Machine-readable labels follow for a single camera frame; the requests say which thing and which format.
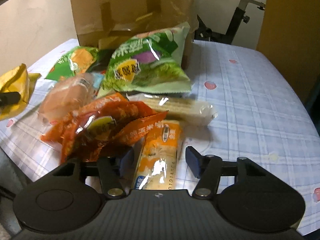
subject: blue and white checkered tablecloth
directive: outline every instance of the blue and white checkered tablecloth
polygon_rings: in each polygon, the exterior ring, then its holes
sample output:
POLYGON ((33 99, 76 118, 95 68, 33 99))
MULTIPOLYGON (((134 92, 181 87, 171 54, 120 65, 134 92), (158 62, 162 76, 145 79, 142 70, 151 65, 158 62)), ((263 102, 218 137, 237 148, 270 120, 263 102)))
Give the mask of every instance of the blue and white checkered tablecloth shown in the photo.
MULTIPOLYGON (((61 55, 77 45, 77 40, 66 41, 28 70, 45 77, 61 55)), ((185 162, 188 145, 223 160, 246 156, 303 195, 306 212, 298 229, 301 234, 320 228, 320 138, 276 68, 257 51, 195 41, 186 73, 194 82, 189 96, 209 101, 219 113, 208 127, 185 128, 176 189, 186 188, 191 193, 198 181, 185 162)), ((27 109, 0 122, 0 146, 32 180, 56 168, 60 161, 58 152, 39 141, 49 127, 37 121, 37 108, 52 85, 41 78, 27 109)), ((233 177, 221 178, 218 191, 231 184, 233 177)))

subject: green snack bag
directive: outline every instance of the green snack bag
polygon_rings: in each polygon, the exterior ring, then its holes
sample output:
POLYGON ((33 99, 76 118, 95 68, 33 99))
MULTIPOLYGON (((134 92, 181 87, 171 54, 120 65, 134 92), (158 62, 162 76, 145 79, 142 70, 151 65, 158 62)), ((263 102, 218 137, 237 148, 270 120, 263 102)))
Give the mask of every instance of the green snack bag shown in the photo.
POLYGON ((78 73, 85 73, 96 61, 97 53, 97 48, 81 46, 73 48, 54 64, 46 79, 60 81, 78 73))
POLYGON ((98 97, 109 90, 148 93, 189 92, 191 81, 181 69, 190 26, 143 33, 130 38, 112 54, 98 97))

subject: white wall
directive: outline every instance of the white wall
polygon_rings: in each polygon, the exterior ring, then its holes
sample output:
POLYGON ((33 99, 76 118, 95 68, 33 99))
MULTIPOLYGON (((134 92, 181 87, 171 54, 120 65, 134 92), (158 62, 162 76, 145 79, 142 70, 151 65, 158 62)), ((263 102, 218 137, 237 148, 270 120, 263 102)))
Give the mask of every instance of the white wall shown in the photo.
POLYGON ((0 15, 0 75, 77 38, 70 0, 8 0, 0 15))
MULTIPOLYGON (((214 32, 225 34, 239 0, 198 0, 199 16, 214 32)), ((233 45, 255 49, 258 43, 264 11, 256 5, 247 6, 250 21, 241 23, 233 45)))

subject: yellow snack bag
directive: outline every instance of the yellow snack bag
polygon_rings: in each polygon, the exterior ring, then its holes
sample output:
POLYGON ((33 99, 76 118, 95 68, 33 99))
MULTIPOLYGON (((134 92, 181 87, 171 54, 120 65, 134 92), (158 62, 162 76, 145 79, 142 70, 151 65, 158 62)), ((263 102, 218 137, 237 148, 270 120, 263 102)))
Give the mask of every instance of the yellow snack bag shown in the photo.
POLYGON ((1 109, 0 121, 20 114, 27 107, 40 76, 39 73, 28 74, 27 66, 21 64, 0 77, 0 93, 18 92, 21 96, 17 104, 1 109))
POLYGON ((178 121, 164 120, 154 127, 144 139, 132 187, 174 189, 181 145, 182 130, 178 121))

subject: round black disc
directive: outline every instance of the round black disc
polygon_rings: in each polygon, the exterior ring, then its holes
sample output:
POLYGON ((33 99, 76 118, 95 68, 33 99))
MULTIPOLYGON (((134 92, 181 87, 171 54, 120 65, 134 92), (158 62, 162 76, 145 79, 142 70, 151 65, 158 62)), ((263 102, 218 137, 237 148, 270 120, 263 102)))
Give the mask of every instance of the round black disc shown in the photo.
POLYGON ((25 227, 47 233, 79 228, 100 206, 100 195, 93 188, 59 176, 31 184, 13 202, 14 213, 25 227))
POLYGON ((217 196, 220 213, 235 226, 271 233, 290 228, 303 217, 305 204, 295 191, 244 190, 234 184, 217 196))

